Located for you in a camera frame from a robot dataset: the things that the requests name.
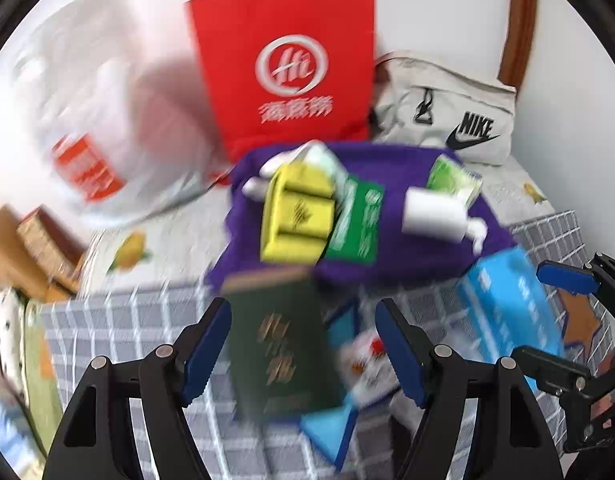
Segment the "white sponge block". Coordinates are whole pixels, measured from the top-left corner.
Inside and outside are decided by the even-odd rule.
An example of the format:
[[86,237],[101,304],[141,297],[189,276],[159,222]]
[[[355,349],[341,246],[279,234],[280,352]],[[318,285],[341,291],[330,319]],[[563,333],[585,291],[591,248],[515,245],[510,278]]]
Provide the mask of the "white sponge block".
[[467,209],[452,195],[426,188],[408,188],[405,192],[403,233],[460,243],[467,226]]

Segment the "small red white packet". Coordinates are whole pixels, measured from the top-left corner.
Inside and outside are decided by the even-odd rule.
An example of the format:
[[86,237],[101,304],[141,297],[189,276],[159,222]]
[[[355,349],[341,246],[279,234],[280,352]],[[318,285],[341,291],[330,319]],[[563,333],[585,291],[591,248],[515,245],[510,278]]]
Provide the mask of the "small red white packet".
[[385,345],[374,328],[344,344],[337,359],[347,396],[359,410],[382,402],[400,388]]

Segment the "green wet wipe packet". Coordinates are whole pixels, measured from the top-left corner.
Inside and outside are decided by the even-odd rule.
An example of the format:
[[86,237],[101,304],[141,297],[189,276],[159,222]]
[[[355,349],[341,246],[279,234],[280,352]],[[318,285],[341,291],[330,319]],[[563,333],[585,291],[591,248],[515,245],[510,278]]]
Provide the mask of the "green wet wipe packet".
[[378,224],[385,188],[350,174],[345,181],[339,214],[325,252],[327,260],[374,264]]

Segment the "orange felt star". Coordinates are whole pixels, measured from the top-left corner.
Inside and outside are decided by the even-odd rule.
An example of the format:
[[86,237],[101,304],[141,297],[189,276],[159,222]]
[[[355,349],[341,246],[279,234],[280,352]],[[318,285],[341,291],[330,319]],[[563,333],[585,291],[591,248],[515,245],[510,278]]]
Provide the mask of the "orange felt star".
[[565,348],[579,348],[583,358],[588,359],[592,355],[594,337],[601,329],[601,321],[595,315],[588,296],[563,289],[558,289],[558,296],[565,309],[563,345]]

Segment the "blue tissue box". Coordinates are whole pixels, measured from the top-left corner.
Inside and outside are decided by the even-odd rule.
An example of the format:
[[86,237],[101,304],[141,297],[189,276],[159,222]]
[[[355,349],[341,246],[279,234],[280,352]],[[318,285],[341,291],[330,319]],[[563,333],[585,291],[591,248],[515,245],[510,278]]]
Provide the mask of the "blue tissue box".
[[555,312],[522,247],[479,259],[458,281],[457,289],[484,362],[510,356],[520,346],[565,356]]

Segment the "crumpled white tissue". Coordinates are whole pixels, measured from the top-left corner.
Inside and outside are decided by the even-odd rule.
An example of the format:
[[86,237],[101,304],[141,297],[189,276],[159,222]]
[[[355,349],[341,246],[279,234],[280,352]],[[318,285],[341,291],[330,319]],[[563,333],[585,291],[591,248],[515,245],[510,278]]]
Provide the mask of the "crumpled white tissue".
[[472,253],[480,256],[487,237],[487,225],[481,218],[468,218],[465,236],[472,242]]

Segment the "white dotted pillow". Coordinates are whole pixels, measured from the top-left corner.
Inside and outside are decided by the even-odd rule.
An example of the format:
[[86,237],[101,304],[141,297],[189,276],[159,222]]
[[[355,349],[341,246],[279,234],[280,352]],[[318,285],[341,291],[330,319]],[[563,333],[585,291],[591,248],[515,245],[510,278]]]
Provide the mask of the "white dotted pillow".
[[16,289],[0,292],[0,373],[14,396],[29,404],[23,351],[24,305]]

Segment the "grey checked tablecloth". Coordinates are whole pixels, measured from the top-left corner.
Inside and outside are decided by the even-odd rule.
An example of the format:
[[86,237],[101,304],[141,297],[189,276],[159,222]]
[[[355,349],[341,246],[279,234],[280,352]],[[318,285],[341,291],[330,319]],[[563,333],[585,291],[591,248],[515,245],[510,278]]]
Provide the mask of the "grey checked tablecloth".
[[[580,266],[588,254],[574,210],[515,224],[511,234],[534,262],[554,259]],[[399,289],[393,296],[405,316],[422,326],[433,341],[463,334],[476,346],[480,338],[461,304],[454,282],[419,289]],[[46,304],[40,319],[46,330],[59,397],[69,402],[91,359],[102,354],[112,361],[142,358],[158,344],[174,340],[196,322],[210,299],[199,282],[163,283],[106,292],[83,300]],[[387,479],[392,444],[385,405],[361,415],[342,471],[326,463],[294,425],[265,428],[234,419],[235,399],[220,359],[208,390],[185,417],[196,445],[214,479]]]

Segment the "green tissue pack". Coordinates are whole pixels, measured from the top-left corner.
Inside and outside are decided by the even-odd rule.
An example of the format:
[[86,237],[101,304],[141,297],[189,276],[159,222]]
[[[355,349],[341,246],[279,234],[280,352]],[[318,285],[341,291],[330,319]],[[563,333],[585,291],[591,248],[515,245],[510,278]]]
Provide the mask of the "green tissue pack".
[[481,193],[482,178],[442,154],[430,169],[426,188],[452,196],[469,209]]

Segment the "purple fleece towel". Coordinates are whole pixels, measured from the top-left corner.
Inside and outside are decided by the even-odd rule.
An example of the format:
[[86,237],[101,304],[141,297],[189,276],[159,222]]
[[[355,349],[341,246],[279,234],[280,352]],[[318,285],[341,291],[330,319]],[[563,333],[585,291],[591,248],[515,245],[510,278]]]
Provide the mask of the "purple fleece towel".
[[[433,163],[440,155],[457,160],[445,148],[417,148],[411,145],[332,142],[329,150],[351,174],[385,188],[378,222],[378,254],[373,264],[323,260],[314,266],[317,278],[332,285],[415,285],[444,281],[463,275],[476,261],[469,240],[459,244],[402,232],[405,192],[422,188]],[[228,244],[206,273],[204,283],[218,292],[232,274],[265,269],[260,260],[263,205],[242,195],[242,185],[257,177],[263,164],[273,156],[291,151],[294,144],[273,144],[256,148],[237,162],[230,181],[232,206],[225,218]]]

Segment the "brown patterned book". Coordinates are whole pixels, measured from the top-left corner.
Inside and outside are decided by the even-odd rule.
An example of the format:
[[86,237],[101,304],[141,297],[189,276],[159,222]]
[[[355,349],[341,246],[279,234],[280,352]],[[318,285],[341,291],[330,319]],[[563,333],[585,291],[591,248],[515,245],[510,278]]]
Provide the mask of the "brown patterned book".
[[27,214],[17,234],[47,277],[76,295],[80,290],[85,246],[44,207]]

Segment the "wooden headboard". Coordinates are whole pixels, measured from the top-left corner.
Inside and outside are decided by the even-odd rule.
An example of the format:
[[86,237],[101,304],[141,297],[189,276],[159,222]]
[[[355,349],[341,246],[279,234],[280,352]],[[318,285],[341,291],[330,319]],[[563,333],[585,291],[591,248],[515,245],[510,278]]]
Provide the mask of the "wooden headboard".
[[28,253],[17,234],[23,218],[18,218],[9,206],[0,206],[0,290],[12,287],[39,302],[75,297],[77,294],[71,295],[52,282]]

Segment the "yellow Adidas pouch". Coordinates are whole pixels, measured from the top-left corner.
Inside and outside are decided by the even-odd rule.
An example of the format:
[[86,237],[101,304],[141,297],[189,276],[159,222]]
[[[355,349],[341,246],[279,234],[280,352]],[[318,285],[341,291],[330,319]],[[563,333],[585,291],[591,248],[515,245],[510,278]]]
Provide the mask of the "yellow Adidas pouch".
[[315,266],[335,221],[329,177],[305,162],[280,166],[266,192],[260,259],[275,264]]

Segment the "white Miniso plastic bag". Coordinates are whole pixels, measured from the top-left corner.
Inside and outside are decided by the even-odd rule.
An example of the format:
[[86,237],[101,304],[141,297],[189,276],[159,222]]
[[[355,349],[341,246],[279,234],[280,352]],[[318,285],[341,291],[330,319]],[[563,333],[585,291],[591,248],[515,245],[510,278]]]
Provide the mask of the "white Miniso plastic bag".
[[148,70],[128,0],[74,0],[14,69],[58,203],[88,228],[189,202],[221,167],[212,133]]

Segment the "red Haidilao paper bag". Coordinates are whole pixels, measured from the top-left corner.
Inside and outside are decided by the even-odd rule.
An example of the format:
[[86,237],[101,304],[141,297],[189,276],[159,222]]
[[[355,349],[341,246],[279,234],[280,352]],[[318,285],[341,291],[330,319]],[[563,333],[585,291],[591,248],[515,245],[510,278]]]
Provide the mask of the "red Haidilao paper bag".
[[368,138],[375,0],[190,0],[187,11],[230,162]]

